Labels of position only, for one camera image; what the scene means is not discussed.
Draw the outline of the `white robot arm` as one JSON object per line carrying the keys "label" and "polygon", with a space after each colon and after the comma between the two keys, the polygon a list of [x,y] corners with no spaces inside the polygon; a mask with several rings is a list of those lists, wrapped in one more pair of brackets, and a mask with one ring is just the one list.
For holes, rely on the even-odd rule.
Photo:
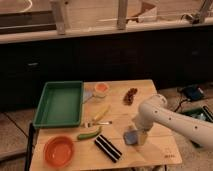
{"label": "white robot arm", "polygon": [[167,99],[161,94],[154,94],[142,101],[138,106],[138,113],[132,121],[136,129],[143,132],[150,131],[153,123],[156,122],[202,147],[213,150],[213,123],[169,110]]}

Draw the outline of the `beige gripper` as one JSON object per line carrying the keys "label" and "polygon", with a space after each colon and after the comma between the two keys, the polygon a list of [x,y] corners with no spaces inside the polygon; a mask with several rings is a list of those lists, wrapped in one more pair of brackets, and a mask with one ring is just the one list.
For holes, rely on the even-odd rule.
{"label": "beige gripper", "polygon": [[148,133],[144,130],[137,130],[133,126],[130,126],[129,131],[133,131],[133,130],[137,132],[137,136],[138,136],[138,143],[135,145],[144,145],[148,137]]}

